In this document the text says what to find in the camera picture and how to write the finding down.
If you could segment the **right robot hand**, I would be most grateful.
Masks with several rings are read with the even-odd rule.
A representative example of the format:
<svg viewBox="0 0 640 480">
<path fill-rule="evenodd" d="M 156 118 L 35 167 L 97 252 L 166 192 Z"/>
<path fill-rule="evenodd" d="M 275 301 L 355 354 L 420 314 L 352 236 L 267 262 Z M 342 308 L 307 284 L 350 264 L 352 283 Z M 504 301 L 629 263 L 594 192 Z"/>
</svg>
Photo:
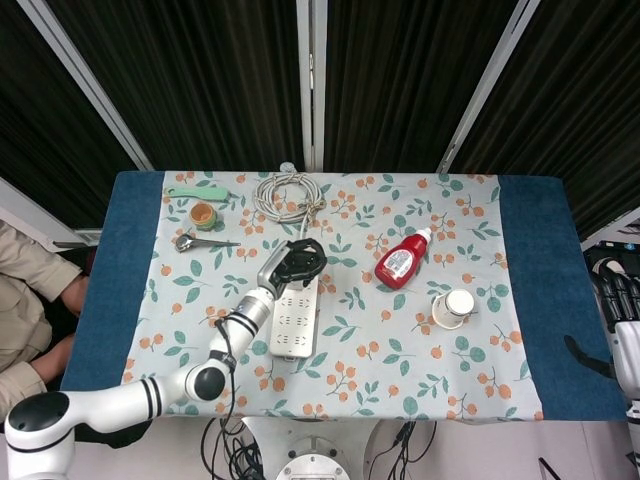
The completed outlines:
<svg viewBox="0 0 640 480">
<path fill-rule="evenodd" d="M 627 273 L 614 258 L 605 257 L 594 264 L 590 279 L 611 360 L 589 356 L 569 335 L 564 336 L 565 346 L 579 364 L 615 379 L 628 400 L 639 401 L 639 276 Z"/>
</svg>

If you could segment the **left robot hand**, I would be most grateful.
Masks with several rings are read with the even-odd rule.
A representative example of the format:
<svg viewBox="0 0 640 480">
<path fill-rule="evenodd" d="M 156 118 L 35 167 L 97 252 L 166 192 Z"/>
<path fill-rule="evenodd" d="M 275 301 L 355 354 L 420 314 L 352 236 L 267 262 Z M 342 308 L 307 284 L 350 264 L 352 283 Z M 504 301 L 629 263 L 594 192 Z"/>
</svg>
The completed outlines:
<svg viewBox="0 0 640 480">
<path fill-rule="evenodd" d="M 257 285 L 279 300 L 289 284 L 307 287 L 326 265 L 327 257 L 318 241 L 284 241 L 258 271 Z"/>
</svg>

